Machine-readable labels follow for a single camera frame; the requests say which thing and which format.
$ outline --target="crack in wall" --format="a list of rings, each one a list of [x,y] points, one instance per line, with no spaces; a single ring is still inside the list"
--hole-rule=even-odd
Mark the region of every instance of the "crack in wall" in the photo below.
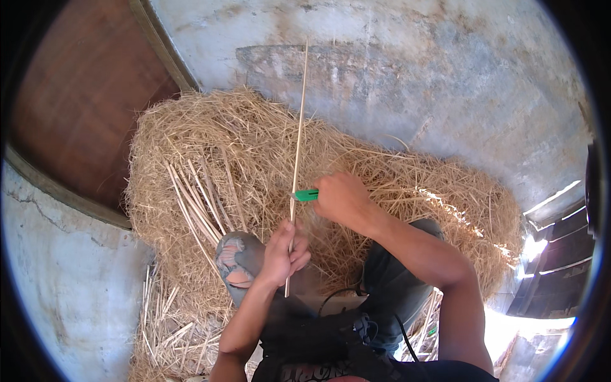
[[[38,210],[38,213],[40,213],[40,216],[42,216],[45,220],[47,220],[49,223],[51,223],[52,225],[56,226],[60,231],[65,232],[65,233],[71,233],[70,231],[68,231],[65,226],[60,226],[59,223],[57,223],[55,220],[51,219],[49,216],[45,215],[45,213],[42,211],[42,209],[40,208],[40,206],[38,205],[38,202],[36,200],[34,200],[32,198],[32,196],[28,196],[25,199],[20,199],[19,195],[17,195],[16,193],[14,193],[13,191],[4,191],[4,194],[11,197],[12,199],[15,199],[17,202],[19,203],[33,203],[36,206],[36,209]]]

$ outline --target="person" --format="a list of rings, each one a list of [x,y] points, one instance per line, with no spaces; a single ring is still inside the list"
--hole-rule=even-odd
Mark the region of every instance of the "person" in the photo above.
[[[284,297],[287,276],[297,279],[310,259],[299,221],[283,220],[266,246],[244,232],[229,233],[216,263],[238,310],[221,335],[210,381],[246,381],[244,367],[259,340],[263,360],[254,382],[497,380],[484,345],[477,274],[439,226],[391,216],[347,172],[314,186],[317,215],[373,240],[362,276],[367,299],[357,309],[319,317],[299,298]],[[399,362],[393,352],[433,287],[443,292],[439,360]]]

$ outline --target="concrete wall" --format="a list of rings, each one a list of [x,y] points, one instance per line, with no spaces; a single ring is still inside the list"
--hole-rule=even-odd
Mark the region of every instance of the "concrete wall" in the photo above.
[[[248,83],[299,109],[308,35],[305,109],[340,129],[464,157],[524,211],[584,177],[584,85],[534,0],[150,2],[203,91]]]
[[[18,293],[61,371],[72,381],[125,381],[152,250],[56,201],[6,162],[2,221]]]

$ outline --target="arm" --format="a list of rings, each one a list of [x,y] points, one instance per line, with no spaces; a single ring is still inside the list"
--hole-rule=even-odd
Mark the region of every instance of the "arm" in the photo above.
[[[460,251],[389,215],[369,199],[361,180],[335,173],[316,180],[315,212],[377,241],[416,277],[444,293],[439,359],[464,361],[492,374],[484,345],[484,307],[477,274]]]
[[[302,229],[298,221],[297,231]],[[295,248],[288,254],[288,245],[295,238]],[[295,233],[286,219],[272,234],[265,248],[261,272],[246,292],[240,308],[223,330],[219,341],[219,355],[210,373],[210,381],[246,381],[244,366],[257,347],[267,319],[269,306],[278,287],[287,276],[303,268],[310,260],[307,240]]]

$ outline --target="black cable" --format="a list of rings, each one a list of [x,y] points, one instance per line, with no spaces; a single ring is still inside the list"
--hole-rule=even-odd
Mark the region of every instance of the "black cable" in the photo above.
[[[399,322],[399,327],[401,328],[401,333],[403,333],[403,339],[405,340],[405,344],[408,346],[409,354],[412,355],[412,358],[414,358],[415,362],[420,362],[420,360],[416,356],[416,353],[414,352],[414,349],[412,348],[412,345],[409,344],[408,334],[405,333],[405,327],[403,326],[401,319],[396,314],[395,314],[395,318],[397,319],[397,322]]]
[[[361,293],[366,293],[365,291],[358,289],[358,288],[343,288],[340,290],[336,290],[335,292],[331,293],[326,299],[324,299],[322,305],[320,306],[320,309],[318,310],[318,316],[320,317],[321,313],[323,312],[324,305],[331,299],[331,297],[341,292],[347,292],[348,290],[354,291],[359,296],[361,296]]]
[[[403,333],[403,339],[405,340],[405,344],[408,346],[409,354],[412,355],[412,358],[414,358],[414,362],[420,367],[420,371],[422,372],[422,375],[426,377],[427,381],[430,381],[431,377],[429,377],[428,373],[426,372],[424,368],[424,365],[420,362],[420,360],[416,356],[414,349],[412,349],[412,345],[409,344],[408,334],[405,333],[405,327],[403,326],[401,319],[399,318],[397,314],[395,314],[395,318],[397,319],[397,322],[399,323],[399,327],[401,328],[401,333]]]

